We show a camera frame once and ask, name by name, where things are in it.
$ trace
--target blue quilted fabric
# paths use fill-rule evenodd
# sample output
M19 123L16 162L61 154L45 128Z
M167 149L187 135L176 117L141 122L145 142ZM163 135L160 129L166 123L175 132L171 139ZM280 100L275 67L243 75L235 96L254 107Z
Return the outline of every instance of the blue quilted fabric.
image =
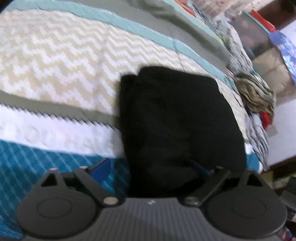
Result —
M16 208L48 169L56 167L60 172L71 172L79 166L91 166L102 158L45 151L0 140L0 236L22 237L15 218ZM102 186L123 197L129 179L127 161L108 159L105 167L108 163L110 173L101 180Z

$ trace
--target clothing pile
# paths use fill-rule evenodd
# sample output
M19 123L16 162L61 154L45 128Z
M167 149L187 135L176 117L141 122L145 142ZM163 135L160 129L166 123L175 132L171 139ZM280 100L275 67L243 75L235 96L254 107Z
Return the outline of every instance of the clothing pile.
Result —
M230 53L230 61L227 68L236 80L236 87L246 108L254 112L246 116L249 142L258 160L262 163L263 169L266 171L268 169L266 162L268 158L268 138L265 129L273 121L276 95L260 75L253 70L252 62L243 48L238 33L227 22L227 19L225 17L216 17L214 19L201 9L194 7L192 2L190 2L189 6L193 6L196 17L202 19L222 39ZM259 120L259 122L256 122L256 126L260 125L262 127L259 132L252 131L256 130L252 121L254 117L256 120ZM262 136L264 136L265 141L264 148L261 150L259 143L254 140L260 140Z
M190 193L200 181L192 162L207 170L247 167L232 109L207 76L164 67L123 76L120 130L131 171L129 196Z
M202 19L223 41L230 54L228 68L233 74L238 72L250 73L253 70L253 64L246 54L241 40L235 29L226 21L225 18L212 18L201 9L195 8L196 15Z

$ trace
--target blanket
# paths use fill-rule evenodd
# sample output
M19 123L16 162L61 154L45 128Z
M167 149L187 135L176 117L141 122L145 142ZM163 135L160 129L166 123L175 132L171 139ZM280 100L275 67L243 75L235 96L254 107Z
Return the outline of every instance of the blanket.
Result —
M0 14L0 42L3 237L21 237L17 205L49 168L69 172L102 157L124 160L118 86L121 75L137 74L143 65L212 77L246 139L231 78L179 39L111 11L15 0Z

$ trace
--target red cloth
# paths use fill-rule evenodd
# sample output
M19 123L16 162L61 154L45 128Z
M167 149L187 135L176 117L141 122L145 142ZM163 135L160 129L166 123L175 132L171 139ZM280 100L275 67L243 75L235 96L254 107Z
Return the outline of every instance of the red cloth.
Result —
M187 6L187 0L175 0L175 2L195 17L194 11Z
M262 121L263 129L266 130L267 127L271 124L270 117L266 112L260 112L260 119Z
M276 31L276 28L267 20L265 20L259 13L257 13L255 10L252 10L249 12L254 18L258 20L259 23L261 23L269 32L273 33Z

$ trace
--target folded black clothing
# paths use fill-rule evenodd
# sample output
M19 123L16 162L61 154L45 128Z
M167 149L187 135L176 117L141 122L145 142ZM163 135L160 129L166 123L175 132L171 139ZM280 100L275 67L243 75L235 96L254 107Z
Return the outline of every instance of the folded black clothing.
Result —
M122 77L119 101L130 196L188 191L199 179L189 160L206 169L246 168L242 133L214 79L144 67L138 75Z

